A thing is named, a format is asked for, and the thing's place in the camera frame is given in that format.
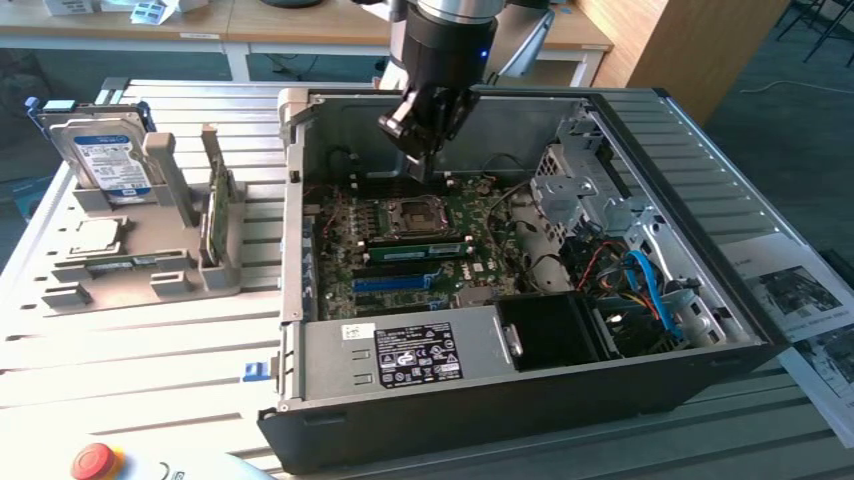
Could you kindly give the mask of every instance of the blue hard drive label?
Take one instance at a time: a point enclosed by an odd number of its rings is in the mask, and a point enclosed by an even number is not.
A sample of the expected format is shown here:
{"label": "blue hard drive label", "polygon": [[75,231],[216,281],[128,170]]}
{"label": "blue hard drive label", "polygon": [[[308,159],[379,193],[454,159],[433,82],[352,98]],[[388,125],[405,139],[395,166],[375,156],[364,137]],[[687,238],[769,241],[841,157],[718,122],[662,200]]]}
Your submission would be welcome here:
{"label": "blue hard drive label", "polygon": [[98,186],[116,197],[139,197],[151,192],[151,182],[127,135],[75,137],[75,146]]}

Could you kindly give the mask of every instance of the red button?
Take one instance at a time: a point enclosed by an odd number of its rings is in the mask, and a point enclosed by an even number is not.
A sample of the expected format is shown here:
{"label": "red button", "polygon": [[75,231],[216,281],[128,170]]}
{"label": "red button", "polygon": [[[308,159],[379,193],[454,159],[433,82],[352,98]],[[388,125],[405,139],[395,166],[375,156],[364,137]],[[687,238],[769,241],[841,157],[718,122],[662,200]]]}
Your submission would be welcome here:
{"label": "red button", "polygon": [[98,480],[110,472],[116,454],[103,443],[92,443],[80,450],[71,466],[71,476],[78,480]]}

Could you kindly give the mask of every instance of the motherboard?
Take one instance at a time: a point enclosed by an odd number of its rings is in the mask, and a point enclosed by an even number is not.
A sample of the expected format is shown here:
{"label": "motherboard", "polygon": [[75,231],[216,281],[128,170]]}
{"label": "motherboard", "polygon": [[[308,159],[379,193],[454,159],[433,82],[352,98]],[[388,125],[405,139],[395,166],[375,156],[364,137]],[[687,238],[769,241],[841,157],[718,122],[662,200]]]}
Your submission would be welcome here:
{"label": "motherboard", "polygon": [[497,243],[489,231],[506,190],[494,179],[316,189],[306,205],[319,219],[319,320],[473,307],[518,293],[502,260],[514,240]]}

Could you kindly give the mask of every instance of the warning label sticker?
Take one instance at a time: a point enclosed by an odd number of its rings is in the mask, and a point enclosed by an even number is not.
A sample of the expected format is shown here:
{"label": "warning label sticker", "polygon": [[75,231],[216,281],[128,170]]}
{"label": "warning label sticker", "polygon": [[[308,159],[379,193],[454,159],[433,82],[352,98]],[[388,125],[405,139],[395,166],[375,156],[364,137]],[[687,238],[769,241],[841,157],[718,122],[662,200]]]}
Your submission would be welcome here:
{"label": "warning label sticker", "polygon": [[463,378],[450,323],[374,332],[379,383],[386,388]]}

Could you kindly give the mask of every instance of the chair leg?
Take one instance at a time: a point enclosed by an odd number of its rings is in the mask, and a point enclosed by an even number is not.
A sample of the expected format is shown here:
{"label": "chair leg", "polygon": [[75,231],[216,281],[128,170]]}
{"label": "chair leg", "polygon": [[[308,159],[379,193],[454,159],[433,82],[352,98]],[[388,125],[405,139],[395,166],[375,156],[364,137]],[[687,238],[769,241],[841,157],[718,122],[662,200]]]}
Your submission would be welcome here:
{"label": "chair leg", "polygon": [[822,11],[822,8],[825,8],[825,2],[828,0],[821,0],[818,2],[818,5],[815,5],[815,11],[813,12],[813,18],[810,18],[810,23],[807,24],[807,27],[813,28],[813,24],[815,23],[815,19],[818,18],[818,14]]}
{"label": "chair leg", "polygon": [[810,6],[806,7],[803,10],[801,10],[801,13],[798,14],[798,17],[791,21],[791,23],[789,24],[789,26],[786,28],[783,28],[783,31],[779,32],[779,35],[777,36],[777,41],[779,42],[781,38],[783,38],[783,35],[786,35],[786,33],[789,33],[789,30],[791,30],[791,27],[795,26],[795,24],[801,21],[801,19],[803,18],[803,15],[806,14],[806,12],[810,11],[810,9],[818,5],[818,2],[821,2],[822,0],[813,0],[813,3],[810,3]]}
{"label": "chair leg", "polygon": [[783,18],[786,18],[786,14],[789,13],[789,10],[791,10],[791,7],[794,7],[797,1],[798,0],[789,0],[789,6],[786,7],[786,10],[783,10],[783,13],[779,15],[777,23],[774,24],[774,28],[779,27],[779,24],[783,23]]}
{"label": "chair leg", "polygon": [[842,22],[842,19],[845,18],[845,15],[852,11],[853,7],[854,7],[854,0],[849,0],[849,3],[845,6],[845,8],[842,9],[842,11],[840,12],[840,15],[837,15],[837,18],[834,19],[833,23],[828,27],[828,30],[825,30],[825,33],[822,34],[822,38],[819,38],[818,42],[815,42],[815,45],[813,46],[813,50],[810,50],[810,53],[807,54],[806,58],[803,59],[803,63],[806,63],[810,60],[810,57],[813,56],[813,54],[821,48],[822,44],[825,43],[825,40],[828,40],[828,37],[833,33],[833,30],[837,28],[837,25],[840,25],[840,23]]}

